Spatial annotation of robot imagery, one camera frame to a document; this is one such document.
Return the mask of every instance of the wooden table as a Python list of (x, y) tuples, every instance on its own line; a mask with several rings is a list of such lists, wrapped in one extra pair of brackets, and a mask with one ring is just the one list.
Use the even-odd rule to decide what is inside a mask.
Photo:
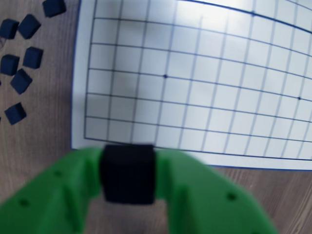
[[(19, 33), (14, 40), (2, 40), (0, 57), (13, 54), (22, 61), (26, 48), (44, 50), (40, 69), (24, 68), (33, 78), (24, 94), (18, 95), (13, 90), (11, 77), (0, 75), (0, 202), (70, 151), (71, 85), (79, 1), (67, 0), (67, 12), (52, 19), (44, 17), (42, 1), (0, 1), (0, 22), (6, 18), (22, 21), (27, 14), (33, 14), (42, 23), (29, 40)], [(22, 102), (27, 118), (11, 126), (3, 111), (18, 102)], [(281, 233), (311, 233), (312, 173), (218, 170), (250, 191)], [(99, 198), (91, 205), (86, 233), (167, 233), (166, 219), (166, 206), (161, 201), (151, 207), (132, 207), (107, 204)]]

